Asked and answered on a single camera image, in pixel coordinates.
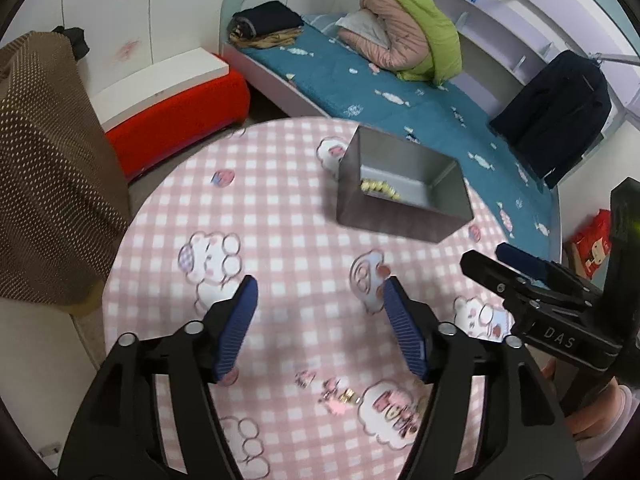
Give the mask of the right human hand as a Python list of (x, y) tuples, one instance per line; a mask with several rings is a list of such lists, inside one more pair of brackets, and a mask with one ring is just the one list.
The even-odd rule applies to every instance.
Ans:
[(612, 378), (596, 400), (565, 419), (576, 441), (600, 439), (615, 442), (637, 411), (639, 400), (625, 385)]

